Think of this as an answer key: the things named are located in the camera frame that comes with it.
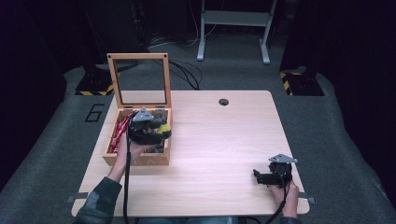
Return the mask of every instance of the open wooden box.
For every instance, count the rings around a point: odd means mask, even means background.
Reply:
[[[167,53],[109,53],[107,59],[118,105],[103,153],[107,164],[112,166],[117,157],[112,147],[117,124],[128,115],[146,108],[153,116],[163,116],[172,127],[172,105]],[[171,138],[142,153],[131,165],[169,165]]]

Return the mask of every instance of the wooden table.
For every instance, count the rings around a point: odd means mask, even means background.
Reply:
[[[221,98],[230,103],[220,105]],[[102,153],[116,111],[113,99],[79,192],[91,192],[110,171]],[[131,167],[129,216],[255,216],[275,212],[271,191],[257,184],[253,175],[253,169],[269,173],[270,157],[279,153],[292,157],[269,91],[172,91],[172,112],[170,164]],[[304,191],[295,165],[292,167],[293,180]],[[73,216],[84,203],[85,199],[76,199]],[[122,216],[122,203],[123,190],[116,217]],[[300,199],[298,213],[308,211],[308,201]]]

